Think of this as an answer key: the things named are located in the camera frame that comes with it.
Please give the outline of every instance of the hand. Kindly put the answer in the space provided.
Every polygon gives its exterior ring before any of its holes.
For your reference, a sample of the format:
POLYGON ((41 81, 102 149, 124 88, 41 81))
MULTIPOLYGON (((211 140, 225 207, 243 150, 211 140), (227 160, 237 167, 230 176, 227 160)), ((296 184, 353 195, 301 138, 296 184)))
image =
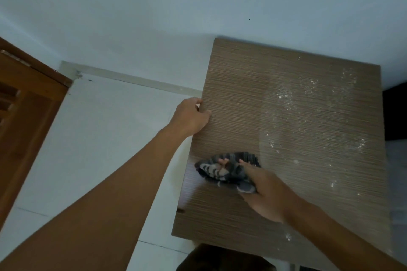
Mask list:
POLYGON ((303 199, 294 193, 276 174, 240 160, 246 174, 257 188, 255 194, 240 193, 249 206, 261 216, 274 221, 286 222, 303 199))
POLYGON ((178 104, 177 109, 171 118, 169 126, 176 131, 180 131, 185 137, 194 135, 202 130, 208 123, 212 114, 210 110, 200 112, 197 104, 202 103, 200 98, 189 98, 178 104))

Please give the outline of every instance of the wood grain laminate panel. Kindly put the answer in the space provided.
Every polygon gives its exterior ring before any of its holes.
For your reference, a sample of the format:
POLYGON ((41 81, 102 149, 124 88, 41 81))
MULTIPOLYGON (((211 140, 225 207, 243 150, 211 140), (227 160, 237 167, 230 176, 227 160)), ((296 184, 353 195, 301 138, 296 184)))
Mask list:
POLYGON ((193 166, 249 151, 300 196, 391 252, 379 66, 217 38, 202 98, 212 117, 192 140, 174 236, 336 270, 308 240, 193 166))

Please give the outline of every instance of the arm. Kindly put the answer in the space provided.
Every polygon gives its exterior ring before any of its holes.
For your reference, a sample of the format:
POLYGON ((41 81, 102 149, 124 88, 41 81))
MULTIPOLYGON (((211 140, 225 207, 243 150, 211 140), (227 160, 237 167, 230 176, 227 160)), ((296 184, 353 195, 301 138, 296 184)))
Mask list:
POLYGON ((210 111, 191 98, 169 125, 98 186, 16 248, 1 270, 125 270, 167 166, 210 111))
POLYGON ((258 193, 241 194, 260 215, 287 223, 324 253, 340 270, 394 270, 407 267, 335 222, 319 207, 295 194, 275 174, 242 162, 258 193))

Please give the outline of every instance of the gray cloth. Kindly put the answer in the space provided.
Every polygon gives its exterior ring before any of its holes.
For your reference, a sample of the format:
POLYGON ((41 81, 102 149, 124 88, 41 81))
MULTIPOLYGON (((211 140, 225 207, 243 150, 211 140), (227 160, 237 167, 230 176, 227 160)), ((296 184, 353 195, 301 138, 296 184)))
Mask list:
POLYGON ((257 157, 249 152, 223 153, 212 156, 208 160, 195 163, 195 168, 201 176, 210 181, 215 181, 218 186, 231 185, 242 193, 256 193, 256 186, 246 175, 239 160, 260 167, 257 157), (225 167, 218 163, 219 159, 228 159, 225 167))

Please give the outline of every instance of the brown wooden door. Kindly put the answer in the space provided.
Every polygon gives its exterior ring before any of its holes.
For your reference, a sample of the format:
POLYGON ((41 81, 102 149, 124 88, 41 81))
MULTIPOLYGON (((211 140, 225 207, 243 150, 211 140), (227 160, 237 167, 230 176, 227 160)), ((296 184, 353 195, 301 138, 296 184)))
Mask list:
POLYGON ((0 229, 67 91, 0 53, 0 229))

